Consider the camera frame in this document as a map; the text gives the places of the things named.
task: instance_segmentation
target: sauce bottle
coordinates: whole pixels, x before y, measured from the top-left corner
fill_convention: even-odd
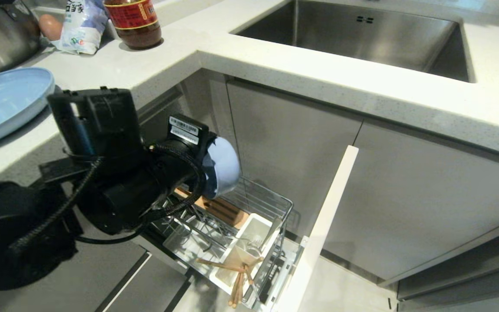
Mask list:
[[[133,50],[158,46],[161,26],[151,0],[104,0],[117,34]]]

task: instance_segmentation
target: stainless steel pot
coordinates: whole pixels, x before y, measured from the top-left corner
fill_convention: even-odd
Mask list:
[[[0,4],[0,72],[34,55],[39,40],[38,20],[21,0]]]

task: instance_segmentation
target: plastic bag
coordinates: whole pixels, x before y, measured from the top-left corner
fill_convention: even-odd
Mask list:
[[[108,19],[103,0],[67,0],[61,39],[52,43],[61,51],[92,55]]]

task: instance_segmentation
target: white countertop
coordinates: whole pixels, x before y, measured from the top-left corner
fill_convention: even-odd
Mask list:
[[[287,2],[225,0],[164,26],[165,42],[153,49],[127,51],[117,40],[93,56],[45,52],[28,65],[52,71],[62,89],[131,89],[137,108],[206,68],[499,151],[499,16],[404,0],[337,0],[461,22],[475,81],[465,83],[230,34]],[[0,142],[0,174],[57,135],[49,116]]]

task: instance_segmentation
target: egg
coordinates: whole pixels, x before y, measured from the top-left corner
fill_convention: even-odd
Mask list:
[[[46,36],[50,41],[59,40],[61,38],[61,30],[63,29],[63,24],[49,14],[44,14],[40,16],[38,20],[40,30],[44,36]]]

